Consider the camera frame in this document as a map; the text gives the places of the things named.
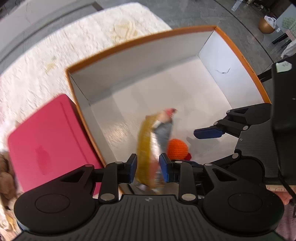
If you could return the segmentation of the lace tablecloth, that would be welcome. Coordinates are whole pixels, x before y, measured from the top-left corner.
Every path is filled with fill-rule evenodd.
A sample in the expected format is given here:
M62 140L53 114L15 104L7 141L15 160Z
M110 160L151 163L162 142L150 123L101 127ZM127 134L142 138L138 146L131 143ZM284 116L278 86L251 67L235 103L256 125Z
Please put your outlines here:
M120 43L169 29L146 6L127 3L86 16L38 42L1 75L1 152L8 150L8 135L17 124L58 94L70 94L67 67Z

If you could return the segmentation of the silver yellow snack packet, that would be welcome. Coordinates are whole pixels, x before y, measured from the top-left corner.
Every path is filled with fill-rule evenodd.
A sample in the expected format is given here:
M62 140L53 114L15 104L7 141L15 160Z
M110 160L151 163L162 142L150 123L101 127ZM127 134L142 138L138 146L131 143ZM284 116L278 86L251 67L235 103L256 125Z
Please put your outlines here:
M173 116L177 112L175 108L167 108L159 111L152 121L150 131L150 185L155 188L161 185L162 173L159 164L159 156L167 150L168 142L173 127Z

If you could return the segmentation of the orange crochet carrot toy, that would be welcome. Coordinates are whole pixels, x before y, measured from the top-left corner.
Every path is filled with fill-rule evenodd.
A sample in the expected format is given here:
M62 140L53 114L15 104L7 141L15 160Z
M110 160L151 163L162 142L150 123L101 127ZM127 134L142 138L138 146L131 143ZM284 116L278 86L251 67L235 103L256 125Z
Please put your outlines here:
M187 144L177 138L168 142L166 154L171 160L190 161L192 158Z

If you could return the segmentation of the red lidded storage box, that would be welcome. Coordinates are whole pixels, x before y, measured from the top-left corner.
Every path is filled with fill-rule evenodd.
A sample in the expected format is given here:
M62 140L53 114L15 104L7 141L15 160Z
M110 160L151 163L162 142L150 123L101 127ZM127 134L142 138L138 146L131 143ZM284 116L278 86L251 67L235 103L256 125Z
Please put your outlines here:
M86 164L103 168L78 114L65 94L52 99L8 137L18 183L29 191Z

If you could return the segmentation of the brown plush towel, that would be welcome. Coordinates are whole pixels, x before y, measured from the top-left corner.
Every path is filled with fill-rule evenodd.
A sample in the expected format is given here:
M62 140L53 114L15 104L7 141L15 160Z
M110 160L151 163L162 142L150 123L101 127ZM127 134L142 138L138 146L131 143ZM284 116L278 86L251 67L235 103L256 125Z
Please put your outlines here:
M1 173L0 173L0 190L1 200L6 209L10 209L11 201L16 198L16 179L15 172L11 163L10 153L2 151L1 156Z

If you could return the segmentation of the gold round vase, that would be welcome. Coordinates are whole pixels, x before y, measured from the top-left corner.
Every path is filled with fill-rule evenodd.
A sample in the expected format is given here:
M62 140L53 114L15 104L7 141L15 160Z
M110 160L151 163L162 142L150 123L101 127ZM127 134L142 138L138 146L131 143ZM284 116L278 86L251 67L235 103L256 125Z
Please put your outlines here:
M263 34L273 33L275 31L275 19L268 16L262 17L259 21L258 29Z

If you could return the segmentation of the orange cardboard box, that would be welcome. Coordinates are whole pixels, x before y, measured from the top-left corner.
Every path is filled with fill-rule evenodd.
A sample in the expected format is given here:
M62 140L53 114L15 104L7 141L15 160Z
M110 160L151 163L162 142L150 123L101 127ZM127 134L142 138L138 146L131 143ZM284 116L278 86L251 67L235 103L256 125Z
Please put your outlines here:
M243 54L217 26L173 29L134 39L66 70L86 132L104 165L137 149L145 117L175 108L172 137L192 159L208 163L234 152L236 138L200 141L193 135L228 110L269 103Z

